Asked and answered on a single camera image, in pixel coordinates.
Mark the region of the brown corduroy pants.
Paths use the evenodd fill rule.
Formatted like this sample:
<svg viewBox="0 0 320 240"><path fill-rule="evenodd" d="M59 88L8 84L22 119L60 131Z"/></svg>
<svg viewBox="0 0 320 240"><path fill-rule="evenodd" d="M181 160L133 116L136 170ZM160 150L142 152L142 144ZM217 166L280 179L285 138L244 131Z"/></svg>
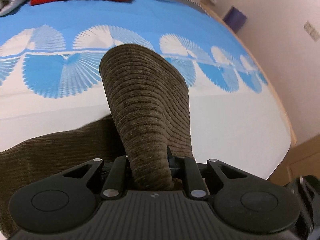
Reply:
<svg viewBox="0 0 320 240"><path fill-rule="evenodd" d="M144 190L179 190L167 148L193 155L188 87L180 72L137 44L110 49L99 66L111 113L80 128L31 138L1 153L1 233L16 231L9 200L20 188L93 158L127 155L135 184Z"/></svg>

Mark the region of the blue white patterned bedsheet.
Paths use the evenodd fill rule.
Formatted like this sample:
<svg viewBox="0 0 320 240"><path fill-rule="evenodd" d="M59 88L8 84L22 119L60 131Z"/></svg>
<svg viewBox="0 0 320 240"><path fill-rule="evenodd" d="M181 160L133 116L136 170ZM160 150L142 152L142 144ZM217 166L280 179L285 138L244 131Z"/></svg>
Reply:
<svg viewBox="0 0 320 240"><path fill-rule="evenodd" d="M271 84L224 24L170 0L24 4L1 18L1 150L80 127L109 113L111 48L136 43L168 60L189 88L194 157L268 178L294 143Z"/></svg>

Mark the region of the purple box on floor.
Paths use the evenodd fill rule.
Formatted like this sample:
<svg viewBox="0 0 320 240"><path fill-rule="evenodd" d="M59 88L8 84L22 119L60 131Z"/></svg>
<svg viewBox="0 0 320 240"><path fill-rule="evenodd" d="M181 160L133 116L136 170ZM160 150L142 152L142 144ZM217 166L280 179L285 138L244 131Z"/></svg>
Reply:
<svg viewBox="0 0 320 240"><path fill-rule="evenodd" d="M240 10L232 6L227 14L225 14L223 21L234 33L237 33L247 21L247 17Z"/></svg>

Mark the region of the white wall socket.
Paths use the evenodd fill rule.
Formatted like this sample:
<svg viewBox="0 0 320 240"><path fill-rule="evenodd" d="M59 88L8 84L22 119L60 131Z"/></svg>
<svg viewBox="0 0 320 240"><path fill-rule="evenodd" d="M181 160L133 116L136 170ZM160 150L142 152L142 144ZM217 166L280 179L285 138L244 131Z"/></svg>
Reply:
<svg viewBox="0 0 320 240"><path fill-rule="evenodd" d="M304 24L304 30L308 33L308 35L315 41L317 42L320 38L320 33L316 30L316 28L309 22L307 21Z"/></svg>

